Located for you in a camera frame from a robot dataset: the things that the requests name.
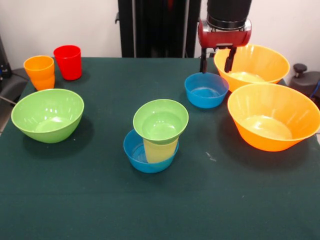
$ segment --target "green tablecloth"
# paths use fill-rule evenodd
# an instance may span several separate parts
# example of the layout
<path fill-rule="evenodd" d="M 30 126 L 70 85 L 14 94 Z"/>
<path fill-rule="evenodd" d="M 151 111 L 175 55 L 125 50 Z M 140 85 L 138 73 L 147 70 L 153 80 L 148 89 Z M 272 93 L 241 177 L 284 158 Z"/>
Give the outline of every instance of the green tablecloth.
<path fill-rule="evenodd" d="M 83 76 L 73 82 L 56 67 L 56 88 L 85 102 L 72 136 L 44 144 L 10 121 L 0 137 L 0 239 L 320 239 L 314 136 L 275 153 L 246 144 L 226 99 L 210 110 L 188 102 L 184 80 L 199 59 L 82 63 Z M 22 96 L 33 91 L 29 83 Z M 182 103 L 189 124 L 172 165 L 145 174 L 130 165 L 123 140 L 136 110 L 159 98 Z"/>

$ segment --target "green bowl on yellow cup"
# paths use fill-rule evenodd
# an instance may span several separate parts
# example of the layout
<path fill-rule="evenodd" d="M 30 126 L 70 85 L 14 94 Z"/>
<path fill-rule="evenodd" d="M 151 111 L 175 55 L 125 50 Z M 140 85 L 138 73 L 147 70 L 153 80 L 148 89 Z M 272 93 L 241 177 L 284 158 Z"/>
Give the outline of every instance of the green bowl on yellow cup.
<path fill-rule="evenodd" d="M 134 130 L 151 143 L 166 145 L 174 142 L 186 129 L 187 109 L 171 99 L 157 99 L 141 106 L 133 117 Z"/>
<path fill-rule="evenodd" d="M 11 120 L 28 137 L 53 144 L 73 133 L 84 108 L 84 101 L 77 93 L 66 89 L 46 89 L 21 99 L 11 112 Z"/>

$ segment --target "cup rim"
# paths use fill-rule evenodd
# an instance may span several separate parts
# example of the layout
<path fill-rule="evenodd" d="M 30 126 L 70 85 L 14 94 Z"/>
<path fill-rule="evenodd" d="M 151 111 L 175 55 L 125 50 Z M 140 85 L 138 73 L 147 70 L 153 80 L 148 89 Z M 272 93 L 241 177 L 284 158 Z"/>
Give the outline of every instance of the cup rim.
<path fill-rule="evenodd" d="M 31 69 L 31 68 L 26 67 L 26 62 L 27 62 L 27 61 L 29 61 L 29 60 L 31 60 L 31 59 L 43 58 L 43 57 L 48 58 L 48 59 L 51 60 L 51 64 L 50 64 L 49 66 L 44 67 L 44 68 L 41 68 L 41 69 Z M 36 56 L 29 57 L 27 60 L 25 60 L 25 61 L 23 62 L 23 67 L 24 67 L 26 70 L 28 70 L 28 71 L 38 72 L 38 71 L 43 71 L 43 70 L 49 69 L 49 68 L 51 68 L 52 65 L 54 65 L 54 64 L 55 64 L 55 61 L 54 61 L 54 59 L 53 59 L 51 56 L 48 56 L 48 55 L 36 55 Z"/>
<path fill-rule="evenodd" d="M 145 137 L 143 135 L 141 135 L 141 133 L 136 129 L 136 125 L 135 125 L 135 119 L 137 117 L 137 113 L 139 112 L 140 109 L 142 109 L 143 107 L 145 107 L 147 104 L 150 104 L 152 102 L 158 102 L 158 101 L 169 101 L 169 102 L 175 102 L 177 103 L 178 105 L 180 105 L 184 111 L 186 112 L 186 121 L 185 121 L 185 125 L 182 127 L 182 129 L 174 136 L 171 136 L 171 137 L 167 137 L 167 138 L 164 138 L 164 139 L 153 139 L 153 138 L 149 138 L 149 137 Z M 135 112 L 134 116 L 133 116 L 133 120 L 132 120 L 132 123 L 133 123 L 133 128 L 134 130 L 136 131 L 136 133 L 141 136 L 143 139 L 146 139 L 148 141 L 152 141 L 152 142 L 165 142 L 165 141 L 168 141 L 170 139 L 173 139 L 173 138 L 176 138 L 178 136 L 181 135 L 181 133 L 186 129 L 187 125 L 188 125 L 188 122 L 189 122 L 189 113 L 188 113 L 188 110 L 186 109 L 185 106 L 183 106 L 180 102 L 178 101 L 175 101 L 175 100 L 172 100 L 172 99 L 166 99 L 166 98 L 160 98 L 160 99 L 155 99 L 155 100 L 152 100 L 152 101 L 148 101 L 146 102 L 145 104 L 143 104 L 141 107 L 139 107 L 139 109 Z"/>
<path fill-rule="evenodd" d="M 51 130 L 51 131 L 41 131 L 41 132 L 34 132 L 34 131 L 30 131 L 30 130 L 26 130 L 26 129 L 23 129 L 22 127 L 18 126 L 18 124 L 14 121 L 14 118 L 13 118 L 13 114 L 15 112 L 15 110 L 17 109 L 17 107 L 20 105 L 20 103 L 26 99 L 26 98 L 29 98 L 30 96 L 33 96 L 33 95 L 36 95 L 36 94 L 39 94 L 39 93 L 42 93 L 42 92 L 45 92 L 45 91 L 61 91 L 61 92 L 69 92 L 69 93 L 72 93 L 74 95 L 76 95 L 77 97 L 79 97 L 81 103 L 82 103 L 82 108 L 81 108 L 81 111 L 80 111 L 80 114 L 72 121 L 70 122 L 67 126 L 62 126 L 62 127 L 59 127 L 55 130 Z M 26 133 L 32 133 L 32 134 L 47 134 L 47 133 L 53 133 L 53 132 L 56 132 L 56 131 L 59 131 L 61 129 L 64 129 L 70 125 L 72 125 L 75 121 L 77 121 L 79 119 L 79 117 L 81 117 L 81 115 L 83 114 L 84 112 L 84 109 L 85 109 L 85 102 L 84 100 L 82 99 L 82 97 L 77 94 L 76 92 L 74 91 L 71 91 L 71 90 L 67 90 L 67 89 L 63 89 L 63 88 L 50 88 L 50 89 L 44 89 L 44 90 L 40 90 L 40 91 L 36 91 L 36 92 L 33 92 L 27 96 L 25 96 L 24 98 L 22 98 L 20 101 L 18 101 L 18 103 L 14 106 L 14 108 L 12 109 L 11 111 L 11 121 L 12 123 L 18 128 L 20 129 L 21 131 L 23 132 L 26 132 Z"/>
<path fill-rule="evenodd" d="M 79 52 L 77 54 L 75 54 L 75 55 L 72 55 L 72 56 L 59 56 L 59 55 L 57 55 L 57 51 L 58 50 L 63 49 L 63 48 L 69 48 L 69 47 L 76 48 L 76 49 L 79 50 Z M 81 48 L 78 47 L 77 45 L 72 45 L 72 44 L 59 46 L 53 51 L 54 57 L 58 58 L 58 59 L 71 59 L 71 58 L 74 58 L 74 57 L 78 56 L 79 54 L 81 54 Z"/>

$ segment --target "orange bowl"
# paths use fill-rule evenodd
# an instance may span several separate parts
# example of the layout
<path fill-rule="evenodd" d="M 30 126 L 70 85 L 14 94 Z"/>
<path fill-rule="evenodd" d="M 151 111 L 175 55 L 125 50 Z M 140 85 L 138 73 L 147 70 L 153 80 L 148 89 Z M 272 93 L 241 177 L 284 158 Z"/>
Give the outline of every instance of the orange bowl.
<path fill-rule="evenodd" d="M 268 152 L 288 149 L 320 127 L 318 107 L 302 93 L 278 84 L 242 86 L 230 95 L 227 107 L 241 137 Z"/>
<path fill-rule="evenodd" d="M 248 44 L 237 48 L 232 71 L 227 73 L 225 64 L 229 52 L 229 49 L 218 50 L 214 64 L 220 76 L 229 83 L 231 92 L 251 83 L 276 84 L 290 70 L 289 62 L 280 53 L 264 46 Z"/>

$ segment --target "black knob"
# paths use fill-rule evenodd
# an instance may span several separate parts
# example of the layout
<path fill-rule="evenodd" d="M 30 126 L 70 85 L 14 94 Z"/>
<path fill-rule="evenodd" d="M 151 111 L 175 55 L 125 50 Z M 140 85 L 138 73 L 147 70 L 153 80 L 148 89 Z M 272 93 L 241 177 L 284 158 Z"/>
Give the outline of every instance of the black knob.
<path fill-rule="evenodd" d="M 293 69 L 297 74 L 303 74 L 305 71 L 307 71 L 307 66 L 302 63 L 296 63 L 293 65 Z"/>

